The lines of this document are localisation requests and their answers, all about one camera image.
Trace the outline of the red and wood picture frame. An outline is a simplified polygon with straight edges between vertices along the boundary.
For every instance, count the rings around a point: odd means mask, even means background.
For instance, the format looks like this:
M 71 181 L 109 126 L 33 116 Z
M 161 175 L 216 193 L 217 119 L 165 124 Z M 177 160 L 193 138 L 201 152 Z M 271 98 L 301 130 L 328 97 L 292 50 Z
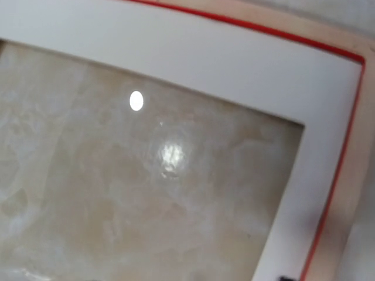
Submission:
M 213 33 L 225 44 L 250 30 L 251 41 L 261 34 L 268 42 L 281 38 L 293 47 L 290 66 L 305 55 L 301 46 L 354 62 L 354 78 L 340 80 L 337 73 L 322 72 L 339 86 L 331 94 L 318 81 L 309 86 L 299 68 L 271 70 L 267 54 L 249 47 L 229 66 L 214 64 L 213 52 L 201 48 L 180 56 L 176 63 L 157 70 L 154 62 L 138 71 L 196 91 L 248 104 L 305 125 L 304 136 L 289 185 L 271 233 L 255 270 L 254 280 L 288 275 L 300 280 L 332 280 L 352 226 L 370 160 L 374 139 L 374 40 L 356 33 L 302 18 L 291 13 L 236 1 L 134 1 L 136 14 L 144 15 L 153 29 L 171 35 L 187 26 Z

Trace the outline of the white mat board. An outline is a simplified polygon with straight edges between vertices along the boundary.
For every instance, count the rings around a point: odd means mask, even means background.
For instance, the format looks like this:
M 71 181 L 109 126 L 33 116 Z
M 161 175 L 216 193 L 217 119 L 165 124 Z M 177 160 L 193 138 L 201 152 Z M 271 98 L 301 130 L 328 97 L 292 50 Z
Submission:
M 346 154 L 364 64 L 249 22 L 132 1 L 2 1 L 1 39 L 126 69 L 304 126 L 255 280 L 300 277 Z

